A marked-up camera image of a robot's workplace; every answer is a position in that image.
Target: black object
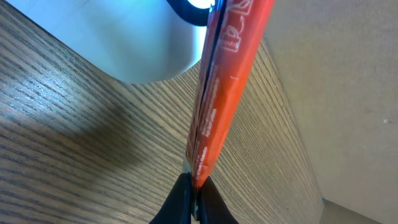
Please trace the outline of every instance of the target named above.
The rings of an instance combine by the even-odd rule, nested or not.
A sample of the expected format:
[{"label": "black object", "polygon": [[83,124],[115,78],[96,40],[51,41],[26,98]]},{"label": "black object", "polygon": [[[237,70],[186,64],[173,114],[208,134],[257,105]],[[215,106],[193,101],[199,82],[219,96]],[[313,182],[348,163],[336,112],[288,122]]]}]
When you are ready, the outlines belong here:
[{"label": "black object", "polygon": [[195,26],[206,26],[209,9],[199,9],[192,6],[188,0],[167,0],[172,9],[181,19]]},{"label": "black object", "polygon": [[178,177],[162,208],[150,224],[189,224],[191,212],[197,213],[197,220],[201,224],[238,224],[211,177],[206,179],[195,195],[189,173]]}]

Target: beige wall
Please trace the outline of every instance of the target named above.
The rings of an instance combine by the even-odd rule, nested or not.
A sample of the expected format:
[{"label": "beige wall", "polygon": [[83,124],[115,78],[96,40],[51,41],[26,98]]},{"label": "beige wall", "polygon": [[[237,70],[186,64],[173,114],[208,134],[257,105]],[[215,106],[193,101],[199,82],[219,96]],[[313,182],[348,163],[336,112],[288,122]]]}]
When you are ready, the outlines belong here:
[{"label": "beige wall", "polygon": [[277,0],[266,39],[323,197],[397,223],[398,1]]},{"label": "beige wall", "polygon": [[333,202],[326,202],[319,224],[379,224]]}]

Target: wooden table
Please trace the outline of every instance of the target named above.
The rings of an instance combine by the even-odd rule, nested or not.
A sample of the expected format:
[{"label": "wooden table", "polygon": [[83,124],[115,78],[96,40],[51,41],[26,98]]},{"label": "wooden table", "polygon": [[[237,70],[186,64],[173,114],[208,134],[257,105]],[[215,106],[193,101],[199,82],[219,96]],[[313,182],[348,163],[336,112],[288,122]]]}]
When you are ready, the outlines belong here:
[{"label": "wooden table", "polygon": [[[0,221],[148,223],[182,165],[198,65],[129,85],[0,1]],[[240,223],[318,223],[323,204],[263,41],[212,173]]]}]

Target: light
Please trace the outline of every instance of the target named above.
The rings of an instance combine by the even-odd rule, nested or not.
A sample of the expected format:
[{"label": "light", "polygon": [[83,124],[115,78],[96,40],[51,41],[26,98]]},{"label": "light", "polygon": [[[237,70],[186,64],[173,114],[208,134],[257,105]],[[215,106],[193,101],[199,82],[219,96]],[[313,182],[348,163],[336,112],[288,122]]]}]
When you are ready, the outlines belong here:
[{"label": "light", "polygon": [[200,9],[208,9],[210,5],[215,5],[215,0],[188,0],[188,2]]}]

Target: white object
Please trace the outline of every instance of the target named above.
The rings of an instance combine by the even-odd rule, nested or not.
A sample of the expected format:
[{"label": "white object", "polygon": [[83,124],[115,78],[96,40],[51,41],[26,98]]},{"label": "white object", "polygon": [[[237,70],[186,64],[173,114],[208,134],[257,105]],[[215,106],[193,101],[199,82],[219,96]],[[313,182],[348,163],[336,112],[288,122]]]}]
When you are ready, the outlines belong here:
[{"label": "white object", "polygon": [[201,57],[206,27],[166,0],[7,0],[87,59],[128,83],[173,78]]}]

